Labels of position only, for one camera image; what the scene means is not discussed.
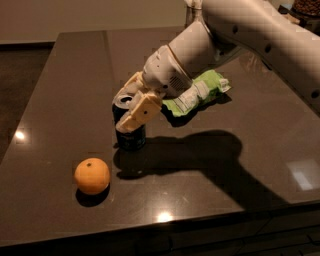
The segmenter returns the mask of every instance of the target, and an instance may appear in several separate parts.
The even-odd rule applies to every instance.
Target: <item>can lid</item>
[[[133,96],[129,94],[119,95],[114,99],[114,104],[121,109],[129,109],[129,103],[131,102]]]

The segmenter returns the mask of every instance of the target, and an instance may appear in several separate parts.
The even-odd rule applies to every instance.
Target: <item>orange fruit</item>
[[[76,168],[74,178],[79,190],[87,195],[97,195],[110,183],[108,165],[99,158],[88,158]]]

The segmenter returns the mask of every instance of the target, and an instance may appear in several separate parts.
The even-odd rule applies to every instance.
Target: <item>green package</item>
[[[211,69],[195,78],[192,86],[178,98],[163,100],[162,103],[174,117],[181,117],[213,101],[230,88],[228,79]]]

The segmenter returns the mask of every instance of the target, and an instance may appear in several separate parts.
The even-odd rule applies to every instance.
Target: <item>background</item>
[[[294,0],[269,1],[278,8]],[[183,0],[0,0],[0,44],[53,42],[61,32],[181,26],[185,8]]]

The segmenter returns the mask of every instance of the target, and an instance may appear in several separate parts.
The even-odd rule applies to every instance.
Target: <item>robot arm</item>
[[[259,55],[320,113],[320,37],[291,24],[266,0],[203,0],[202,16],[153,53],[119,91],[115,98],[134,97],[117,130],[139,128],[160,112],[163,98],[178,97],[192,78],[229,62],[242,48]]]

